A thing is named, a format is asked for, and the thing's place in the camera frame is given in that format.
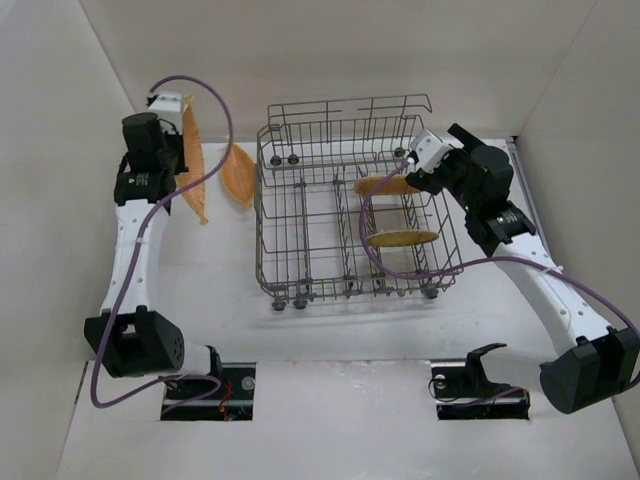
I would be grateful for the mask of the fish-shaped woven plate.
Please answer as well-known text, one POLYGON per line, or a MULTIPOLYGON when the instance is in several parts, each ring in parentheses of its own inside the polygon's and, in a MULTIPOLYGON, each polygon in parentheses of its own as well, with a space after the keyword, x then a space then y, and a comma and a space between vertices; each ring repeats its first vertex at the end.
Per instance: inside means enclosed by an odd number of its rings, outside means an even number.
POLYGON ((222 185, 230 198, 244 208, 250 208, 255 194, 255 163, 239 145, 233 144, 220 170, 222 185))
MULTIPOLYGON (((205 175, 204 153, 199 134, 199 127, 193 109, 194 100, 195 97, 193 95, 185 96, 182 126, 184 160, 187 171, 176 175, 176 183, 179 188, 185 187, 186 185, 203 178, 205 175)), ((198 216, 199 223, 201 225, 206 225, 208 223, 208 219, 205 216, 205 184, 200 183, 199 185, 186 190, 182 194, 182 197, 191 210, 198 216)))

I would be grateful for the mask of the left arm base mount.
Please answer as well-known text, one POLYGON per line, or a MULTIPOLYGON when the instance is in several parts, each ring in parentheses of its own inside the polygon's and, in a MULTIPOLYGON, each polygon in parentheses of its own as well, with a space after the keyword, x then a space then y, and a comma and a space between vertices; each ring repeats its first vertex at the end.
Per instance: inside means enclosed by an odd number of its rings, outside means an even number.
POLYGON ((165 389, 161 421, 252 421, 256 391, 255 363, 222 365, 221 386, 205 380, 182 379, 165 389))

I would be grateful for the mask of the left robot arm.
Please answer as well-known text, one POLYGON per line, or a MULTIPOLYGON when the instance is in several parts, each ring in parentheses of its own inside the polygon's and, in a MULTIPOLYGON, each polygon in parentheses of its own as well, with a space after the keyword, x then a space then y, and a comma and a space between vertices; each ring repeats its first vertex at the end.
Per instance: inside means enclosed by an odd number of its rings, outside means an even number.
POLYGON ((197 178, 202 149, 191 109, 158 109, 122 121, 127 151, 114 188, 117 240, 111 280, 99 315, 86 319, 84 336, 114 378, 153 374, 208 375, 211 348, 187 342, 157 310, 163 232, 171 206, 162 199, 197 178))

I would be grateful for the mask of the round woven plate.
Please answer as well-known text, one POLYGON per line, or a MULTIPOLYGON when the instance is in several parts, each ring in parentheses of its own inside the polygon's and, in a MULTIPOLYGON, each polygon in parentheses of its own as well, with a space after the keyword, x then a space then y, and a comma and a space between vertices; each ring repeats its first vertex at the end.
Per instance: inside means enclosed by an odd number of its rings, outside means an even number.
POLYGON ((439 239, 435 232, 426 230, 396 230, 369 235, 366 241, 375 248, 411 247, 434 242, 439 239))
POLYGON ((420 190, 409 185, 403 175, 394 175, 389 180, 384 176, 367 176, 355 181, 353 190, 360 196, 375 195, 410 195, 419 194, 420 190))

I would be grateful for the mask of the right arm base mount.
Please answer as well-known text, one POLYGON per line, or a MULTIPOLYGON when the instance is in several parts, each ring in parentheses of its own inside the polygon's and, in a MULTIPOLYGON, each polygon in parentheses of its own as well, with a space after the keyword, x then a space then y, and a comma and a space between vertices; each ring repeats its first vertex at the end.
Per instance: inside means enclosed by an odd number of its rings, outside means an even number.
POLYGON ((429 393, 441 421, 528 420, 529 392, 490 381, 482 364, 465 360, 432 362, 429 393))

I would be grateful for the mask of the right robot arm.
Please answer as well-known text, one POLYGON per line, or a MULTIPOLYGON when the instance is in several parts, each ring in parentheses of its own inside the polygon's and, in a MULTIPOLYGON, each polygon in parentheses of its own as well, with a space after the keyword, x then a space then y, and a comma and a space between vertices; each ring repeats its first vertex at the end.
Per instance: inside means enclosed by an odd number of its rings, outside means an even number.
POLYGON ((639 384, 639 331, 610 301, 569 278, 552 260, 536 227, 509 198, 514 170, 503 150, 458 124, 452 146, 428 129, 409 146, 407 183, 447 191, 465 213, 468 235, 516 285, 552 340, 557 359, 540 366, 551 405, 571 414, 639 384))

